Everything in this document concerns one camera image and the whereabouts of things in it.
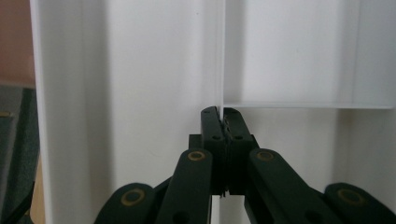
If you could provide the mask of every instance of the white vertical edge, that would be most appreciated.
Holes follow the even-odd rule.
[[[225,46],[225,4],[226,0],[218,1],[217,10],[217,49],[216,49],[216,104],[222,122],[224,111],[224,46]],[[220,223],[220,197],[212,196],[211,223]]]
[[[224,108],[224,46],[225,46],[225,4],[226,0],[218,1],[217,17],[217,77],[216,77],[216,100],[220,120],[223,119]]]
[[[351,69],[352,77],[351,77],[351,82],[352,84],[350,85],[350,88],[352,89],[352,93],[350,93],[350,102],[352,104],[356,103],[355,100],[355,89],[356,89],[356,76],[357,76],[357,64],[358,64],[358,44],[359,44],[359,32],[360,32],[360,27],[361,27],[361,1],[355,2],[347,2],[346,3],[349,8],[355,8],[354,11],[356,11],[354,14],[355,16],[353,17],[354,23],[355,23],[355,34],[353,37],[349,38],[350,44],[353,45],[353,50],[351,51],[352,55],[350,55],[350,58],[353,59],[353,67]]]
[[[39,25],[39,7],[37,0],[30,0],[31,21],[32,21],[32,36],[33,36],[33,49],[35,56],[35,87],[37,97],[37,111],[38,111],[38,124],[40,131],[40,143],[47,141],[47,125],[46,125],[46,111],[44,109],[44,85],[42,68],[42,54],[41,54],[41,36]],[[40,144],[40,155],[42,160],[42,173],[43,173],[43,192],[44,192],[44,207],[46,223],[53,223],[52,219],[52,203],[51,203],[51,188],[50,188],[50,165],[48,163],[49,155],[45,144]]]

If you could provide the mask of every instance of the black linkage arm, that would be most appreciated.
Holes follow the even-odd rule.
[[[153,189],[130,184],[107,201],[95,223],[210,223],[211,195],[245,195],[251,223],[394,224],[396,216],[366,191],[339,183],[309,188],[275,151],[260,148],[242,115],[212,106],[201,112],[174,175]]]

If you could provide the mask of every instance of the white cabinet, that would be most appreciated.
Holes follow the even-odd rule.
[[[49,223],[93,222],[115,189],[172,175],[211,105],[239,109],[312,187],[396,209],[396,2],[31,5]],[[245,223],[239,201],[213,223]]]

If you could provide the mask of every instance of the brass pivot ring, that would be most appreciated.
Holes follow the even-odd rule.
[[[366,200],[358,192],[351,189],[339,189],[337,195],[345,203],[354,206],[363,206],[366,204]]]
[[[269,151],[260,151],[257,153],[257,158],[261,161],[271,161],[274,159],[274,155]]]
[[[189,153],[188,157],[191,161],[201,161],[206,157],[206,155],[201,151],[193,151]]]
[[[145,191],[142,189],[131,189],[121,197],[121,203],[125,206],[135,206],[145,199]]]

